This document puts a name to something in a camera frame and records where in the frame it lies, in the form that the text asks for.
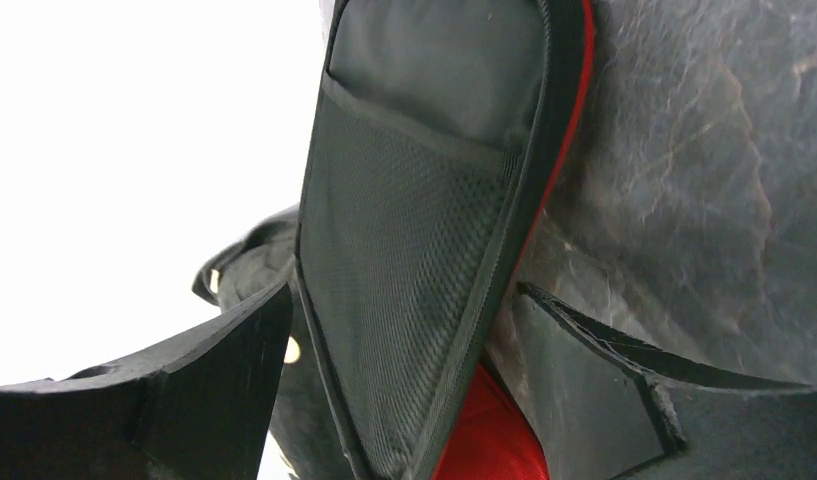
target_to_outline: black mesh panel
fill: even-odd
[[[302,272],[367,460],[397,478],[447,352],[471,340],[456,339],[456,328],[516,156],[479,167],[328,96],[319,108]]]

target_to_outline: white sky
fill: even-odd
[[[0,385],[218,313],[191,281],[298,200],[322,43],[316,0],[0,1]]]

